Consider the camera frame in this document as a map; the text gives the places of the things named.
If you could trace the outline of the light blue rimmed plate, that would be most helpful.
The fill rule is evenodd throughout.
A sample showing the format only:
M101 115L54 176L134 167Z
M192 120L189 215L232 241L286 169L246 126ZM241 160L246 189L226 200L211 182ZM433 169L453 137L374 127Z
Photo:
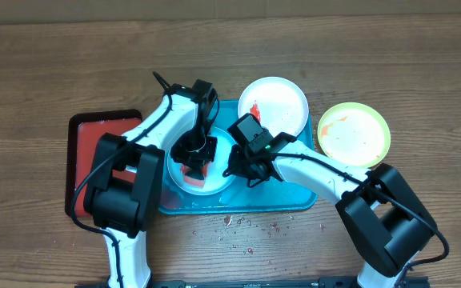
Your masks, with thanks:
M167 170L173 183L181 190L197 196L208 196L226 189L235 179L234 175L223 177L223 171L228 167L228 158L235 140L223 129L213 127L209 133L216 137L218 143L215 151L215 160L207 167L207 173L203 185L201 182L195 185L195 180L189 180L182 173L182 165L174 162L171 157L167 158Z

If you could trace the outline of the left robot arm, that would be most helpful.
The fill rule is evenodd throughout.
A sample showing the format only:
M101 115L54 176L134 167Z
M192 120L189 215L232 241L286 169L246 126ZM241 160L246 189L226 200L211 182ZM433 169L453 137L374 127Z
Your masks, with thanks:
M183 166L182 175L206 177L217 140L209 135L218 103L215 89L167 88L156 110L122 135L105 133L97 142L90 173L79 185L83 209L93 220L90 232L101 234L108 250L107 287L147 287L146 232L162 193L166 160Z

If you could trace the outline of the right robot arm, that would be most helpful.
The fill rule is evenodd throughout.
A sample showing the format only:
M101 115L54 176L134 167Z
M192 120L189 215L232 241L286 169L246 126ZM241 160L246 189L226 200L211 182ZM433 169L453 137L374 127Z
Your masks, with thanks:
M335 206L365 265L360 287L404 287L409 269L438 227L403 176L392 166L348 166L308 148L296 137L267 130L234 131L225 175L249 187L270 178L294 183Z

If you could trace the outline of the green rimmed white plate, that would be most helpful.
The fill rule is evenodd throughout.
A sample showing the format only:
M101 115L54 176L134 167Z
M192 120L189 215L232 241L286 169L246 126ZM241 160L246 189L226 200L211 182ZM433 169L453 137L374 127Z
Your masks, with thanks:
M391 145L383 116L358 102L343 102L327 110L319 120L317 138L327 157L366 168L379 164Z

